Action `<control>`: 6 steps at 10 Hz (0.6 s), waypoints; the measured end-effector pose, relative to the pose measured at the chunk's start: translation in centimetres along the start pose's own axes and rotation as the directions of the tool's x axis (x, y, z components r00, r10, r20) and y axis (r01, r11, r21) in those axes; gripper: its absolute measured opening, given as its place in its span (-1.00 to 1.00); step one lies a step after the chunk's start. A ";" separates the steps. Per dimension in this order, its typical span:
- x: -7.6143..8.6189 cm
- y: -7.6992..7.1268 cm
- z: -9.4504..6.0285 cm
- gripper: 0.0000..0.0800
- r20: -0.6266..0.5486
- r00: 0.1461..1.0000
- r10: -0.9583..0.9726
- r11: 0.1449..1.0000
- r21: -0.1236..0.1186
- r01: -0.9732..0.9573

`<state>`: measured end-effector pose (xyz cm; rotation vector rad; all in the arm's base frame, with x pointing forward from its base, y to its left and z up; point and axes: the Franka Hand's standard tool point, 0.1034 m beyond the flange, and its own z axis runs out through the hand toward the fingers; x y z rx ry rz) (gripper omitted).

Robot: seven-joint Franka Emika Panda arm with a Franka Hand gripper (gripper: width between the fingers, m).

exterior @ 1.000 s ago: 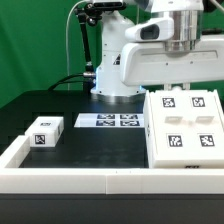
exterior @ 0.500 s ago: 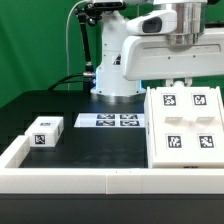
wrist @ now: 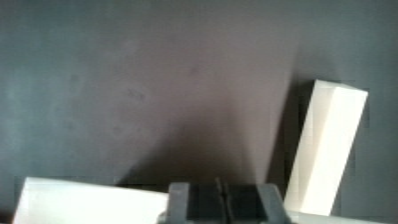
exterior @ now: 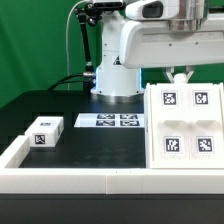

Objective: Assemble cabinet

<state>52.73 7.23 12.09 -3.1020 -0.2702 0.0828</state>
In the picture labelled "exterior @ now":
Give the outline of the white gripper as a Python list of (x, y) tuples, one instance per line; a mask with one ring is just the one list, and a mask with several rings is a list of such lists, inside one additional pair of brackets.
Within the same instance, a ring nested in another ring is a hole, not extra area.
[(224, 10), (211, 13), (206, 0), (138, 0), (126, 6), (119, 58), (127, 68), (174, 68), (224, 63)]

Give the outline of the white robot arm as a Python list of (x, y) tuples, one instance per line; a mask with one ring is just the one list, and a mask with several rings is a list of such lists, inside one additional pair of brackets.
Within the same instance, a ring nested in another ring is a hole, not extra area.
[(224, 5), (209, 0), (90, 0), (102, 20), (102, 60), (94, 98), (130, 102), (143, 94), (144, 68), (224, 63)]

